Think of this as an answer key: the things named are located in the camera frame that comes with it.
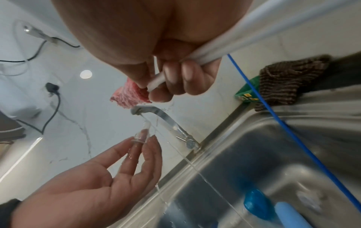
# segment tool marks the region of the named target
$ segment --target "pink cloth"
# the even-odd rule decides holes
[[[130,109],[138,104],[152,103],[148,98],[147,89],[141,89],[131,79],[127,79],[124,86],[117,89],[110,101],[116,101],[117,104],[125,109]]]

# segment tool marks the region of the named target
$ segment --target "white plastic container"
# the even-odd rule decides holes
[[[41,111],[26,93],[6,78],[0,78],[0,111],[11,119],[26,119]]]

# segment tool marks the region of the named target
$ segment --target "faucet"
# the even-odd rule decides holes
[[[177,131],[182,137],[176,136],[176,138],[184,141],[188,149],[198,150],[200,144],[188,134],[181,126],[179,126],[168,114],[161,109],[154,106],[134,106],[130,110],[132,115],[140,115],[142,113],[151,112],[162,118],[173,130]]]

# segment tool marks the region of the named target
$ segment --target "blue rod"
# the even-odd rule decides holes
[[[303,151],[316,163],[316,165],[332,180],[332,182],[341,190],[343,194],[351,201],[351,203],[357,208],[357,210],[361,213],[361,203],[356,199],[356,197],[341,183],[337,177],[331,173],[330,170],[326,168],[326,166],[306,147],[306,145],[291,131],[291,129],[278,117],[278,115],[272,110],[272,108],[267,104],[267,102],[262,98],[262,96],[258,93],[256,88],[249,81],[247,76],[243,73],[241,68],[235,62],[230,54],[227,55],[229,59],[232,61],[233,65],[236,67],[238,72],[247,82],[247,84],[251,87],[253,92],[258,96],[259,100],[264,104],[267,110],[271,113],[273,118],[281,125],[281,127],[291,136],[291,138],[303,149]]]

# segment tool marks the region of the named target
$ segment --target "striped cloth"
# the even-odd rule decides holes
[[[270,105],[290,105],[297,99],[297,90],[320,76],[331,62],[330,55],[271,64],[260,72],[259,93]],[[265,107],[257,103],[255,110]]]

